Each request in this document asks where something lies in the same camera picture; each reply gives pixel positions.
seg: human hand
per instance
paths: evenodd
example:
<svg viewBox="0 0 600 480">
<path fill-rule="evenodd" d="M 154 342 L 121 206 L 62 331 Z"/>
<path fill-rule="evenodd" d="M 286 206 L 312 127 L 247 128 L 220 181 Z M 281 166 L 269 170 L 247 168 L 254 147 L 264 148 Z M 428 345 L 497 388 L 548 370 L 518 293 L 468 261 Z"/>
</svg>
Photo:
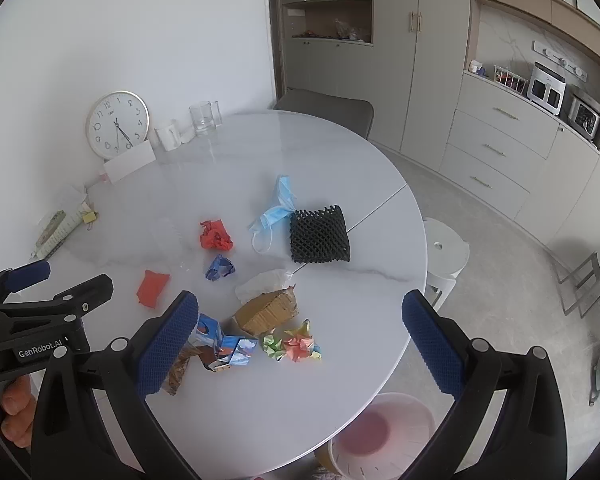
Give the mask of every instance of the human hand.
<svg viewBox="0 0 600 480">
<path fill-rule="evenodd" d="M 36 399 L 31 395 L 28 375 L 18 377 L 2 394 L 0 404 L 7 413 L 2 422 L 2 434 L 18 447 L 31 445 Z"/>
</svg>

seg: clock face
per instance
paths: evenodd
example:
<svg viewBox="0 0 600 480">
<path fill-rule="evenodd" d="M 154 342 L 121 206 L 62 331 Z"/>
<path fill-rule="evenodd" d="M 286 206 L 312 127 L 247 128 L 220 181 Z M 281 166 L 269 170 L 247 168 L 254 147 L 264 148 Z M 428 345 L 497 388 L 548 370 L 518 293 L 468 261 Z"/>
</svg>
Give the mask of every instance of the clock face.
<svg viewBox="0 0 600 480">
<path fill-rule="evenodd" d="M 112 92 L 100 99 L 87 119 L 91 149 L 111 159 L 146 139 L 149 112 L 141 98 L 126 91 Z"/>
</svg>

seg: blue gripper pad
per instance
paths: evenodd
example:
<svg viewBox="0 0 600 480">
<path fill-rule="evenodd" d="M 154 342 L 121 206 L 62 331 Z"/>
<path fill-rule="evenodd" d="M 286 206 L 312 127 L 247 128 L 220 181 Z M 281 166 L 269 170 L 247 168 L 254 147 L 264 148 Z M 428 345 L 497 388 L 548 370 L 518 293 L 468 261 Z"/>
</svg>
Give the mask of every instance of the blue gripper pad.
<svg viewBox="0 0 600 480">
<path fill-rule="evenodd" d="M 418 290 L 407 293 L 402 300 L 402 322 L 429 372 L 442 393 L 458 400 L 464 390 L 464 364 L 433 317 L 435 312 L 432 316 L 430 311 L 433 309 Z"/>
<path fill-rule="evenodd" d="M 136 392 L 141 399 L 154 394 L 162 386 L 187 338 L 198 324 L 198 300 L 190 292 L 181 293 L 175 308 L 158 329 L 138 359 Z"/>
<path fill-rule="evenodd" d="M 51 274 L 51 267 L 46 260 L 39 260 L 32 264 L 10 270 L 7 274 L 7 279 L 4 282 L 4 288 L 7 292 L 18 292 L 43 282 Z"/>
</svg>

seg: black mesh pouch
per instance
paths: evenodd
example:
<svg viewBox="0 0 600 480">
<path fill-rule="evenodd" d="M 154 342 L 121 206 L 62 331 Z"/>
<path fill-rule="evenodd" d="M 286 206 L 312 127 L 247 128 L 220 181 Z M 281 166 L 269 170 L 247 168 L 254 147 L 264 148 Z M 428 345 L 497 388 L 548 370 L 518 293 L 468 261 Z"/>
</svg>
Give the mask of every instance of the black mesh pouch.
<svg viewBox="0 0 600 480">
<path fill-rule="evenodd" d="M 340 206 L 291 214 L 291 257 L 299 264 L 351 260 L 349 237 Z"/>
</svg>

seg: pink trash bin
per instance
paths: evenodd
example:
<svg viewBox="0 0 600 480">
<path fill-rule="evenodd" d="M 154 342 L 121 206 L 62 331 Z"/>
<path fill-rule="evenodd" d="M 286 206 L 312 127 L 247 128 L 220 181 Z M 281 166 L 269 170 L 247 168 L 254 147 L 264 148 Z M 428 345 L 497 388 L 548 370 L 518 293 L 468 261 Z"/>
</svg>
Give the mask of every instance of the pink trash bin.
<svg viewBox="0 0 600 480">
<path fill-rule="evenodd" d="M 407 394 L 379 394 L 328 443 L 331 463 L 351 480 L 398 478 L 436 431 L 430 410 Z"/>
</svg>

